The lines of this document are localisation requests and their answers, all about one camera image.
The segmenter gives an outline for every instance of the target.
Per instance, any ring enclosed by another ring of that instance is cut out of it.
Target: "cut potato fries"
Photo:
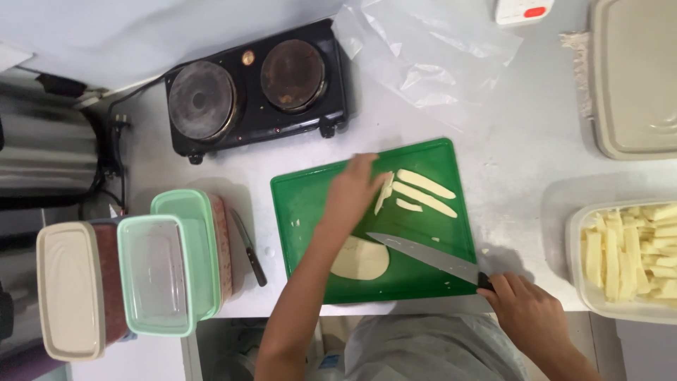
[[[677,204],[607,210],[589,219],[581,231],[583,272],[606,299],[639,296],[677,308]]]

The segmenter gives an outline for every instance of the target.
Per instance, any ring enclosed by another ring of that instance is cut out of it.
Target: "person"
[[[372,180],[377,158],[355,155],[332,181],[324,215],[268,320],[255,381],[304,379],[332,263],[388,177]],[[552,381],[601,380],[571,343],[556,298],[513,273],[490,279],[496,292],[477,293],[492,306],[500,327],[484,314],[363,319],[346,345],[346,379],[527,380],[520,350]]]

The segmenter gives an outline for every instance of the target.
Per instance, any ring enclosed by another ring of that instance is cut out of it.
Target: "red button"
[[[524,17],[526,17],[526,18],[538,17],[538,16],[543,16],[545,13],[546,13],[545,7],[531,8],[531,9],[527,9],[527,11],[524,12]]]

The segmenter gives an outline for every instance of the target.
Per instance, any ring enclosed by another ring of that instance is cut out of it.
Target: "hand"
[[[372,177],[372,162],[378,158],[375,153],[353,156],[341,174],[332,180],[324,207],[322,226],[330,226],[342,237],[341,244],[364,216],[374,195],[391,174]]]
[[[506,335],[539,367],[577,349],[569,339],[562,304],[541,287],[513,273],[489,278],[496,292],[478,289],[487,298]]]

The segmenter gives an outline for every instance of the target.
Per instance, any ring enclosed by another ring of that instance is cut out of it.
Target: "kitchen knife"
[[[395,237],[394,235],[381,233],[367,233],[367,235],[387,247],[392,247],[399,252],[407,254],[413,259],[417,259],[457,278],[468,281],[478,288],[494,291],[493,285],[489,282],[489,277],[485,273],[482,273],[476,264],[433,249],[432,247],[421,245],[420,243],[409,241],[408,239]]]
[[[265,278],[265,274],[263,273],[261,263],[259,262],[258,257],[256,257],[256,252],[254,252],[254,244],[249,239],[249,235],[247,235],[247,230],[244,229],[244,223],[242,222],[242,219],[240,218],[238,212],[236,212],[235,209],[230,208],[230,214],[233,215],[235,226],[238,227],[238,231],[240,232],[240,236],[242,237],[242,242],[244,242],[244,247],[245,250],[247,251],[247,258],[249,258],[249,263],[252,264],[252,270],[254,270],[256,280],[257,282],[259,282],[259,286],[263,287],[268,284],[268,280]]]

